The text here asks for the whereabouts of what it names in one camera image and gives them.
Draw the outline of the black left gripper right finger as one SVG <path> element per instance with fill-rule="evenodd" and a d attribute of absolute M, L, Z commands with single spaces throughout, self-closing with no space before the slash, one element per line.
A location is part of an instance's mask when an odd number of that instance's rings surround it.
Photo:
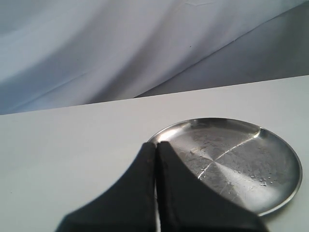
<path fill-rule="evenodd" d="M 258 215 L 203 184 L 170 143 L 156 147 L 156 191 L 163 232 L 264 232 Z"/>

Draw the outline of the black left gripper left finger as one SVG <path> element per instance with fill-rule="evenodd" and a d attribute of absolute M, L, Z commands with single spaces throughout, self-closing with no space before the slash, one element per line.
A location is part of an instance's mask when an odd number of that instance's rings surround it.
<path fill-rule="evenodd" d="M 127 171 L 102 195 L 67 214 L 58 232 L 154 232 L 155 145 L 144 143 Z"/>

